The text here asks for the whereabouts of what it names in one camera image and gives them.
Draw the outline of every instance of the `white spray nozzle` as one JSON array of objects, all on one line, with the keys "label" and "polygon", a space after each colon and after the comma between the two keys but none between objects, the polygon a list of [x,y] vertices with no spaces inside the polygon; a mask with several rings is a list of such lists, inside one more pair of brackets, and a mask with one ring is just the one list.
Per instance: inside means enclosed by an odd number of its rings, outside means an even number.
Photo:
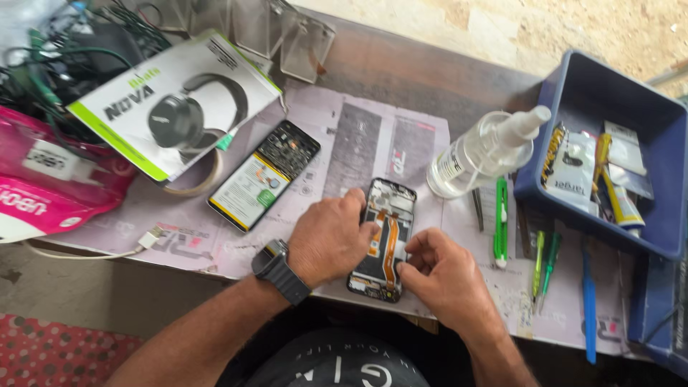
[{"label": "white spray nozzle", "polygon": [[499,143],[505,147],[518,148],[532,141],[540,133],[540,125],[552,118],[546,106],[536,106],[529,112],[516,112],[497,124]]}]

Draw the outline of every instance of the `clear plastic bottle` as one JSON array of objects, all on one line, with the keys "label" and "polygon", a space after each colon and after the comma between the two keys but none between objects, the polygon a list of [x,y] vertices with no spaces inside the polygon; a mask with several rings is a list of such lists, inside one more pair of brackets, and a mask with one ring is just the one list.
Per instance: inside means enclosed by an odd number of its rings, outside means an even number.
[{"label": "clear plastic bottle", "polygon": [[428,166],[427,181],[443,198],[457,198],[523,167],[533,155],[533,139],[552,113],[545,106],[529,112],[491,112]]}]

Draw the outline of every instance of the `smartphone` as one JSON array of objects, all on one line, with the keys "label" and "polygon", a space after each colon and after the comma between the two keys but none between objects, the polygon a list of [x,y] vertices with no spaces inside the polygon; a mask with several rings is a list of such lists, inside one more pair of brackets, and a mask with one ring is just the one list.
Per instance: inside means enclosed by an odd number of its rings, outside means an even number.
[{"label": "smartphone", "polygon": [[319,151],[317,141],[282,121],[208,198],[208,204],[248,232]]},{"label": "smartphone", "polygon": [[358,294],[387,302],[401,298],[401,282],[396,264],[406,262],[404,248],[413,229],[416,193],[395,182],[373,179],[361,222],[380,226],[370,242],[368,253],[352,271],[347,288]]}]

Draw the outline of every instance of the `white usb cable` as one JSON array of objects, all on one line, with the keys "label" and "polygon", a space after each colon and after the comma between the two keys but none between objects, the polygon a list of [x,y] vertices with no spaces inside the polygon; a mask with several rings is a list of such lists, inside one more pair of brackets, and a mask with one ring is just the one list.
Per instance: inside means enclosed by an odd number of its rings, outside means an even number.
[{"label": "white usb cable", "polygon": [[141,251],[150,249],[159,239],[160,236],[163,233],[163,229],[160,226],[155,226],[154,228],[148,230],[142,237],[141,239],[138,240],[138,246],[132,250],[128,251],[126,253],[121,253],[121,254],[115,254],[115,255],[100,255],[97,257],[78,257],[78,256],[68,256],[68,255],[54,255],[54,254],[49,254],[49,253],[44,253],[41,250],[38,250],[37,248],[33,247],[28,240],[22,241],[22,244],[24,247],[27,249],[31,250],[32,252],[41,255],[43,257],[48,257],[48,258],[58,258],[62,260],[111,260],[113,258],[122,258],[122,257],[128,257],[130,255],[138,254]]}]

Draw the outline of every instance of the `screwdriver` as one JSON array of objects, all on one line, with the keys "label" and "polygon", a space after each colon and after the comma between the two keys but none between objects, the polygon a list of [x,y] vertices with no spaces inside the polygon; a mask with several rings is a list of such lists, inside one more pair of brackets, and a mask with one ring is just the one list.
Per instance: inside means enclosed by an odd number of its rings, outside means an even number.
[{"label": "screwdriver", "polygon": [[537,260],[533,269],[533,313],[537,301],[537,289],[540,287],[540,271],[542,269],[542,251],[545,249],[545,231],[537,232]]},{"label": "screwdriver", "polygon": [[547,269],[545,271],[545,282],[542,283],[542,294],[540,295],[539,313],[542,314],[542,306],[545,303],[545,296],[547,295],[547,286],[550,284],[550,275],[555,269],[557,258],[559,257],[559,246],[561,245],[561,234],[556,231],[552,233],[552,243],[550,244],[550,251],[547,255]]}]

